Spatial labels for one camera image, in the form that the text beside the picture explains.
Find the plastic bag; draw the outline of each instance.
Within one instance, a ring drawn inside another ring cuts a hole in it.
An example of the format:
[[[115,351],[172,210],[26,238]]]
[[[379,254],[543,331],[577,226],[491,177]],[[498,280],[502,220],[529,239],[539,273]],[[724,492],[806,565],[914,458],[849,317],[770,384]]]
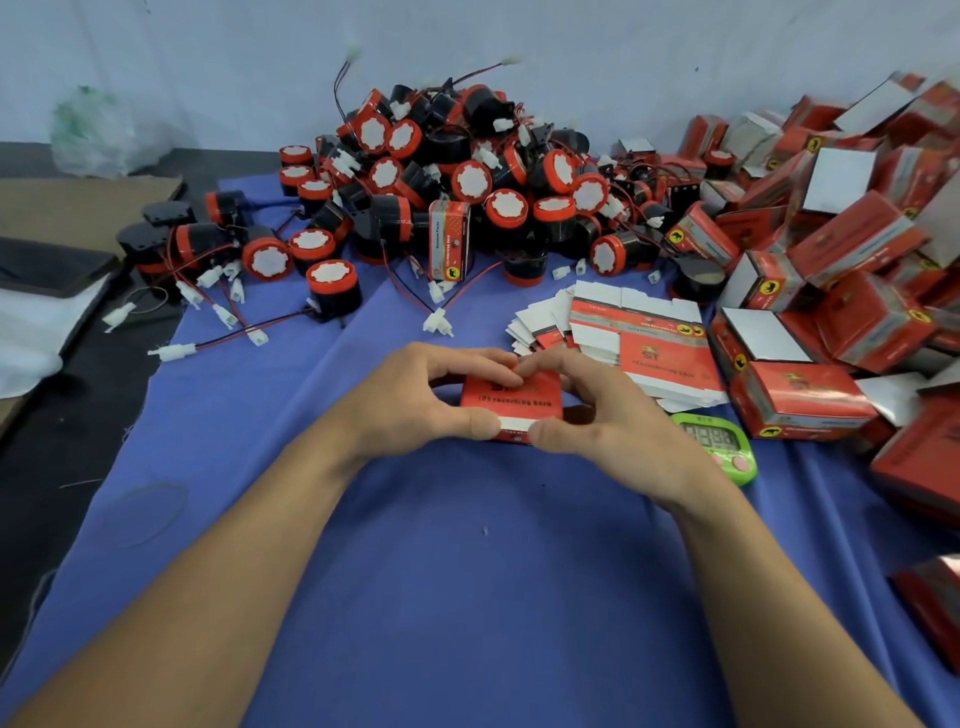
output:
[[[61,172],[108,179],[156,164],[172,149],[163,125],[139,117],[112,93],[86,85],[54,108],[50,145]]]

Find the red wire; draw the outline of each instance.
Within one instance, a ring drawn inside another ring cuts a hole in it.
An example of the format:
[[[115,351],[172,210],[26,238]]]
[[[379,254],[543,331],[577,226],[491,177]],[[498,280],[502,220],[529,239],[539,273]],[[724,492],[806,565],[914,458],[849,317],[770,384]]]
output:
[[[501,265],[503,265],[503,261],[502,261],[502,260],[494,263],[494,264],[493,264],[492,266],[490,266],[489,268],[485,268],[484,270],[480,271],[480,273],[478,273],[476,276],[474,276],[473,278],[471,278],[470,280],[468,280],[466,283],[464,283],[463,287],[462,287],[459,291],[457,291],[455,294],[453,294],[453,298],[451,298],[448,302],[446,302],[446,306],[444,306],[444,310],[450,308],[450,307],[453,305],[453,303],[454,303],[457,299],[459,299],[461,296],[463,296],[463,295],[464,295],[464,292],[465,292],[468,288],[470,288],[476,281],[478,281],[479,279],[481,279],[482,277],[484,277],[487,273],[489,273],[489,272],[490,272],[491,270],[493,270],[494,268],[498,268],[498,267],[501,266]]]

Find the forearm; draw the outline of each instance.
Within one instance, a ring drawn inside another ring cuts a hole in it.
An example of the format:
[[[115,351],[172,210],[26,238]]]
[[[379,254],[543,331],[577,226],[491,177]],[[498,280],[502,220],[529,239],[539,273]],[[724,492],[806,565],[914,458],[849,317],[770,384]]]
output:
[[[921,726],[727,482],[675,513],[739,725]]]
[[[235,726],[358,463],[302,437],[12,726]]]

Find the hand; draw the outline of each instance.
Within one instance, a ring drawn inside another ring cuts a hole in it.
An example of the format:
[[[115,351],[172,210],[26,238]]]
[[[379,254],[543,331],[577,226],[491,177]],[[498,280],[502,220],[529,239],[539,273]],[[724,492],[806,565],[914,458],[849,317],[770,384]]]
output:
[[[664,507],[697,502],[695,491],[722,471],[693,438],[621,370],[572,349],[548,349],[520,359],[528,377],[549,370],[564,388],[595,409],[593,421],[572,425],[555,418],[530,428],[530,442],[547,452],[585,457],[604,473]]]
[[[523,379],[511,368],[515,354],[499,349],[447,349],[409,344],[348,392],[314,424],[324,437],[360,460],[402,455],[442,437],[490,440],[500,431],[500,418],[481,407],[452,407],[437,399],[431,387],[480,376],[505,387]]]

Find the finger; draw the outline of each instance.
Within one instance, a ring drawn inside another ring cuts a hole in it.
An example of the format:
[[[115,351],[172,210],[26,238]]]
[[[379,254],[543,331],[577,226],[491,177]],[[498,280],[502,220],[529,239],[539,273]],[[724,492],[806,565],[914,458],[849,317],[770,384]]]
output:
[[[544,370],[569,377],[577,396],[589,404],[593,404],[602,392],[610,389],[610,367],[593,361],[586,354],[563,347],[524,356],[514,371],[526,378]]]
[[[516,364],[516,356],[503,352],[510,358],[497,354],[500,359],[497,361],[488,355],[495,351],[426,347],[427,377],[437,379],[447,375],[472,375],[505,387],[518,387],[523,383],[523,378],[511,370]]]
[[[530,444],[537,449],[580,455],[584,452],[584,442],[589,439],[592,428],[593,425],[569,425],[563,420],[548,417],[534,422],[527,436]]]
[[[500,418],[483,407],[451,407],[437,403],[430,413],[431,431],[435,438],[463,437],[468,440],[491,440],[500,432]]]

